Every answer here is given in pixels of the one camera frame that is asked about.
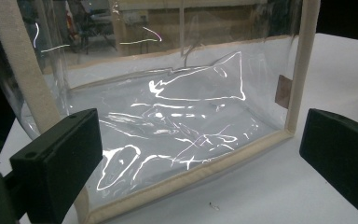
brown tag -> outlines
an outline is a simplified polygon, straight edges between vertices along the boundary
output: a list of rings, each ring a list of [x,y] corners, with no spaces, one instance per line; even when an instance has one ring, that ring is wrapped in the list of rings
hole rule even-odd
[[[289,108],[290,92],[292,90],[292,80],[279,75],[277,93],[275,95],[275,103],[283,108]]]

white table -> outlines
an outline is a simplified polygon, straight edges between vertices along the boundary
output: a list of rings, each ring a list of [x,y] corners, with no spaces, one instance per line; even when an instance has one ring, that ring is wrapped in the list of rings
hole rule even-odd
[[[358,121],[358,40],[316,35],[294,138],[112,223],[358,223],[358,211],[299,156],[309,108]],[[15,121],[0,155],[3,175],[8,158],[29,142]],[[76,223],[73,208],[65,223]]]

table surface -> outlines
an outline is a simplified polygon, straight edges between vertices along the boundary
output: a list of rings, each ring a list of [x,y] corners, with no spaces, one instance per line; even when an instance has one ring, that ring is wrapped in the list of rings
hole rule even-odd
[[[358,223],[358,211],[299,156],[310,108],[358,121],[358,40],[316,35],[294,138],[112,223]],[[3,175],[30,141],[15,121],[0,155]],[[76,223],[73,207],[64,223]]]

transparent bag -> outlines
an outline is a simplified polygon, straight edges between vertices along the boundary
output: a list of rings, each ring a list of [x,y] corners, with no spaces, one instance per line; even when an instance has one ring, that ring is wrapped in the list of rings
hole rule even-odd
[[[98,109],[103,160],[86,184],[80,222],[100,222],[151,202],[296,128],[318,1],[11,5],[21,13],[22,40],[32,48],[57,114]],[[8,57],[8,66],[12,61]],[[35,138],[41,125],[30,97],[22,100],[25,90],[13,70],[0,80],[22,127]]]

beige fabric trim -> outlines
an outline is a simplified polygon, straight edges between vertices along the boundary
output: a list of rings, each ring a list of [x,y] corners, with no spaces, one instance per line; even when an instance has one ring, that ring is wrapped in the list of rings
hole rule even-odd
[[[119,214],[128,212],[133,208],[150,203],[157,198],[166,196],[178,189],[194,184],[205,177],[216,174],[232,165],[251,158],[267,147],[271,147],[291,136],[290,133],[281,130],[262,137],[246,147],[229,153],[214,162],[204,163],[190,171],[175,175],[149,188],[135,192],[123,199],[99,207],[90,212],[86,223],[100,223]]]
[[[320,0],[304,0],[303,2],[292,92],[285,124],[285,129],[289,133],[295,133],[296,131],[320,4]]]
[[[0,40],[39,132],[60,121],[48,86],[42,77],[17,1],[0,1]]]

